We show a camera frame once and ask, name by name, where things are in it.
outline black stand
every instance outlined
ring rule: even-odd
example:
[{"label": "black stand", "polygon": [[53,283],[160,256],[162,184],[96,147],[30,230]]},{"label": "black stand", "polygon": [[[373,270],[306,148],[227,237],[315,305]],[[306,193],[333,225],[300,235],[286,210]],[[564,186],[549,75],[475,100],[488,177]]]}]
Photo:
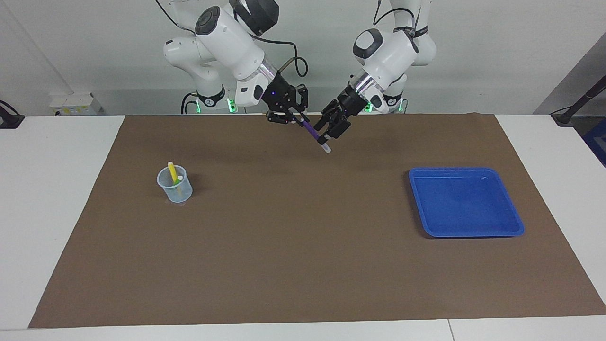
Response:
[{"label": "black stand", "polygon": [[0,106],[0,117],[2,118],[0,129],[17,129],[25,118],[23,115],[9,114],[2,106]]},{"label": "black stand", "polygon": [[570,119],[576,114],[587,102],[589,102],[595,96],[598,96],[602,91],[606,89],[606,76],[602,77],[596,85],[594,85],[583,97],[581,97],[573,106],[563,114],[553,114],[551,117],[555,120],[558,126],[570,127]]}]

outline green indicator light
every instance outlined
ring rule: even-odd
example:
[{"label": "green indicator light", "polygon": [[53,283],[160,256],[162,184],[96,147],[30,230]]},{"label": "green indicator light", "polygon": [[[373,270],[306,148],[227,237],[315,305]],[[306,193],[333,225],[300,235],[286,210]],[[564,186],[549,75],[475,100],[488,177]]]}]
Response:
[{"label": "green indicator light", "polygon": [[229,107],[229,112],[230,113],[235,113],[238,112],[238,106],[236,105],[236,101],[231,100],[231,99],[227,99],[227,105]]}]

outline table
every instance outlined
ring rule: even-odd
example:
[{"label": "table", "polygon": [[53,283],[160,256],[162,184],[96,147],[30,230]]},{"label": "table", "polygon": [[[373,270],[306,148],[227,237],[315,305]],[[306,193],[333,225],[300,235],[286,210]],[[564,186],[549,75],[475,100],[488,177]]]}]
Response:
[{"label": "table", "polygon": [[[557,127],[549,116],[497,118],[604,300],[606,169],[572,128]],[[606,316],[23,330],[123,119],[30,117],[0,134],[1,340],[602,340],[606,334]]]}]

